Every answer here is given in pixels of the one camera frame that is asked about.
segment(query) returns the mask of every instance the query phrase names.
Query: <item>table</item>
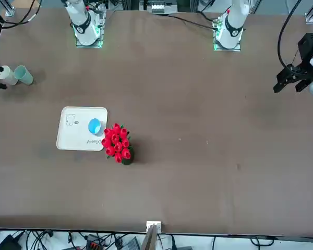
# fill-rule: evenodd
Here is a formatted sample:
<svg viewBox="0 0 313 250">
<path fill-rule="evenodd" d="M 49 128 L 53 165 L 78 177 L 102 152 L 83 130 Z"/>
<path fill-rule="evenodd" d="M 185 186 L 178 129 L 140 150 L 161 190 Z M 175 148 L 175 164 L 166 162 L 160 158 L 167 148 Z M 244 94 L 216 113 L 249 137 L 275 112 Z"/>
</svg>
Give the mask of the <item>table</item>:
<svg viewBox="0 0 313 250">
<path fill-rule="evenodd" d="M 138 11 L 108 15 L 102 49 L 75 48 L 64 9 L 5 30 L 0 62 L 26 65 L 35 83 L 0 91 L 0 226 L 144 231 L 160 220 L 165 232 L 313 236 L 313 96 L 273 93 L 285 18 L 250 15 L 241 53 Z M 286 62 L 310 31 L 291 19 Z M 65 106 L 106 107 L 108 125 L 131 131 L 135 164 L 58 150 Z"/>
</svg>

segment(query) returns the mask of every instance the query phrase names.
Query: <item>blue cup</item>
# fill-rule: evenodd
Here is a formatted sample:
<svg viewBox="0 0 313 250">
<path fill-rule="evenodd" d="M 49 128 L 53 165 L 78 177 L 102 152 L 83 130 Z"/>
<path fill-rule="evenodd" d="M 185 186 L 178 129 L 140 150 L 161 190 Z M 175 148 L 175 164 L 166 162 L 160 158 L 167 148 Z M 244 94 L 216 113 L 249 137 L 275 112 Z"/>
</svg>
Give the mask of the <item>blue cup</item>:
<svg viewBox="0 0 313 250">
<path fill-rule="evenodd" d="M 92 134 L 98 134 L 101 131 L 101 121 L 97 118 L 93 118 L 88 123 L 88 130 Z"/>
</svg>

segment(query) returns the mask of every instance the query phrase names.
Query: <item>green vase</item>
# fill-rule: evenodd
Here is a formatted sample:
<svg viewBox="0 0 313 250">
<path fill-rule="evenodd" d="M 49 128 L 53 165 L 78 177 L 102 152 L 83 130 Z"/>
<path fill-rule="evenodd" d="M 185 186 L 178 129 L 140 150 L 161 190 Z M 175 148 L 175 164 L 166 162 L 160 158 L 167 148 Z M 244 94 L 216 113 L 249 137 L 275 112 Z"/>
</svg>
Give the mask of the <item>green vase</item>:
<svg viewBox="0 0 313 250">
<path fill-rule="evenodd" d="M 135 152 L 134 149 L 130 146 L 128 147 L 130 154 L 131 154 L 131 158 L 130 159 L 122 159 L 122 164 L 123 165 L 130 165 L 133 161 L 134 161 L 134 157 L 135 157 Z"/>
</svg>

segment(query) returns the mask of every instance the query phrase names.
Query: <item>white floor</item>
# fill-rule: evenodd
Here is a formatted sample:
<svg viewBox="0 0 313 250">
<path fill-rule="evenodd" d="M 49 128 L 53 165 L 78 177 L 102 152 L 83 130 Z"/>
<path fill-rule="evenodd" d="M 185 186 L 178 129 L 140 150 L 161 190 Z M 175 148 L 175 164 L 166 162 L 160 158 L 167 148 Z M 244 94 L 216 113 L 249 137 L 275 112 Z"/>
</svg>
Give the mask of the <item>white floor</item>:
<svg viewBox="0 0 313 250">
<path fill-rule="evenodd" d="M 9 234 L 13 234 L 15 231 L 0 231 L 0 242 Z M 26 249 L 26 237 L 28 232 L 24 233 L 24 235 L 20 238 L 19 244 L 22 246 L 22 249 Z M 137 237 L 138 242 L 141 244 L 143 241 L 143 235 L 127 235 L 123 237 L 124 245 L 128 243 L 133 237 Z M 86 245 L 86 241 L 84 238 L 78 234 L 73 233 L 74 238 L 74 245 L 84 247 Z M 162 240 L 163 249 L 166 250 L 172 247 L 172 240 L 169 235 L 160 235 Z M 212 241 L 213 237 L 207 236 L 174 236 L 176 246 L 183 247 L 183 246 L 191 246 L 194 250 L 211 250 L 212 249 Z M 34 242 L 35 237 L 30 234 L 28 240 L 28 249 L 30 250 L 32 243 Z M 53 237 L 50 238 L 45 236 L 43 238 L 43 244 L 46 246 L 48 250 L 62 250 L 66 248 L 73 247 L 72 244 L 68 243 L 68 233 L 67 232 L 55 232 Z M 261 244 L 268 244 L 271 241 L 260 240 Z M 157 250 L 162 250 L 160 241 L 157 241 Z M 256 246 L 252 245 L 249 239 L 235 239 L 235 238 L 223 238 L 218 237 L 216 238 L 215 250 L 254 250 L 258 249 Z M 275 241 L 275 243 L 270 247 L 262 247 L 261 249 L 266 250 L 299 250 L 299 249 L 306 249 L 306 250 L 313 250 L 313 243 L 305 243 L 305 242 L 290 242 L 290 241 Z M 113 245 L 109 250 L 116 250 L 115 245 Z"/>
</svg>

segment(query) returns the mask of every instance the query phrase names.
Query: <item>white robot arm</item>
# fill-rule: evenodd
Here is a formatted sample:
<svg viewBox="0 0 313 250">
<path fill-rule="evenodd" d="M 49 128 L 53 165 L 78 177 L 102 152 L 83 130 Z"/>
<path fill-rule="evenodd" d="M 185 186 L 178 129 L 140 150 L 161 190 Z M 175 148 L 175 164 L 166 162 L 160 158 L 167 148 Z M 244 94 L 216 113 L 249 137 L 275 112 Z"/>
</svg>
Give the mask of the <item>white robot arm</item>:
<svg viewBox="0 0 313 250">
<path fill-rule="evenodd" d="M 241 39 L 250 7 L 247 0 L 232 0 L 231 7 L 222 15 L 222 28 L 216 36 L 221 46 L 235 48 Z"/>
<path fill-rule="evenodd" d="M 93 44 L 100 38 L 100 15 L 86 10 L 83 0 L 62 0 L 72 21 L 75 35 L 84 46 Z"/>
<path fill-rule="evenodd" d="M 300 92 L 307 86 L 309 86 L 309 91 L 313 94 L 313 33 L 306 33 L 303 38 L 298 42 L 298 51 L 302 62 L 297 66 L 294 66 L 293 62 L 287 65 L 283 61 L 281 54 L 281 41 L 283 32 L 291 16 L 293 15 L 296 8 L 299 6 L 301 1 L 302 0 L 298 0 L 297 3 L 293 6 L 282 26 L 278 37 L 277 54 L 278 59 L 283 66 L 283 69 L 276 76 L 277 84 L 273 87 L 274 93 L 280 92 L 290 83 L 297 82 L 295 86 L 297 92 Z"/>
</svg>

